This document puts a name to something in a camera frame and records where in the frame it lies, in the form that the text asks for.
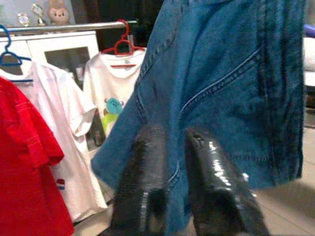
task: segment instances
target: shirt sleeve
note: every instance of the shirt sleeve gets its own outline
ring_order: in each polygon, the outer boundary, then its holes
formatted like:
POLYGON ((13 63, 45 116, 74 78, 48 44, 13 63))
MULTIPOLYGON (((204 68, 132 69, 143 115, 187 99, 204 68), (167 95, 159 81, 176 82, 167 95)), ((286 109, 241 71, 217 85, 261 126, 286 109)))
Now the shirt sleeve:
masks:
POLYGON ((83 92, 95 105, 97 105, 96 98, 95 98, 95 91, 93 87, 92 75, 91 75, 91 68, 88 63, 85 67, 85 72, 84 72, 83 92))
POLYGON ((59 78, 59 92, 72 134, 85 135, 91 127, 96 106, 66 72, 59 78))
POLYGON ((6 120, 4 124, 9 137, 19 151, 24 152, 23 147, 28 149, 29 161, 34 168, 58 164, 63 151, 39 112, 17 88, 7 91, 10 96, 6 96, 6 112, 2 117, 6 120))

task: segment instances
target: red t-shirt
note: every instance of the red t-shirt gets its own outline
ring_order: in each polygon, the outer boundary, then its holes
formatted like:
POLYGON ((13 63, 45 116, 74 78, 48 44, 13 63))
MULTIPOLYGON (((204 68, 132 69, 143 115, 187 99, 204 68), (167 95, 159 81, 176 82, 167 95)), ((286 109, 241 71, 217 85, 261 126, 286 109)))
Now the red t-shirt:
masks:
POLYGON ((0 78, 0 235, 70 236, 68 210, 49 166, 63 158, 30 101, 0 78))

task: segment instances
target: denim shirt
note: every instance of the denim shirt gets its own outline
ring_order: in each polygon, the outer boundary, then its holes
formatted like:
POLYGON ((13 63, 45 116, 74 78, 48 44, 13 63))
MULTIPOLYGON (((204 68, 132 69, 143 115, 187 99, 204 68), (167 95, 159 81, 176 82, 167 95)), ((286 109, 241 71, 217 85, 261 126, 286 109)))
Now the denim shirt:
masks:
POLYGON ((168 133, 168 232, 189 220, 185 129, 220 141, 251 188, 301 176, 303 0, 165 0, 134 93, 92 160, 117 188, 143 124, 168 133))

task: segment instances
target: metal rail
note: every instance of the metal rail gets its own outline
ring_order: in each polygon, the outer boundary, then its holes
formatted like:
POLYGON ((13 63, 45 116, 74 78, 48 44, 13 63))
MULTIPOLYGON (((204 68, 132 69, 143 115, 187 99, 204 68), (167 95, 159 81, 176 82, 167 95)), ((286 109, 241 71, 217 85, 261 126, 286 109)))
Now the metal rail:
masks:
MULTIPOLYGON (((137 24, 137 21, 128 21, 129 24, 137 24)), ((106 23, 90 23, 67 26, 41 26, 41 27, 19 27, 8 28, 10 34, 27 35, 27 34, 43 34, 48 32, 70 32, 70 31, 87 31, 87 30, 106 30, 120 29, 125 25, 122 22, 106 22, 106 23)))

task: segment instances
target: red hanger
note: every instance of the red hanger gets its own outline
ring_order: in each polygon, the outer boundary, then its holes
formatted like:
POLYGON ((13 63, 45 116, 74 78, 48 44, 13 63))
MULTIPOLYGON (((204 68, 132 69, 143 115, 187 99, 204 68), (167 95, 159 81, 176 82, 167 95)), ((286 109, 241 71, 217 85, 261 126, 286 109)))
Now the red hanger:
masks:
MULTIPOLYGON (((104 51, 102 51, 102 54, 108 53, 108 52, 112 52, 114 51, 115 55, 133 55, 134 51, 136 50, 142 50, 144 51, 144 48, 141 47, 136 47, 132 44, 132 42, 130 42, 129 40, 127 40, 127 37, 129 35, 130 32, 130 27, 127 21, 125 20, 118 20, 119 22, 123 22, 124 25, 126 26, 126 32, 121 36, 121 39, 117 41, 117 43, 115 43, 115 46, 112 48, 108 48, 105 49, 104 51), (129 45, 129 48, 131 49, 131 52, 129 53, 120 53, 118 52, 118 46, 122 43, 127 43, 129 45)), ((111 65, 111 67, 116 67, 116 68, 120 68, 120 67, 134 67, 136 66, 136 64, 124 64, 124 65, 111 65)))

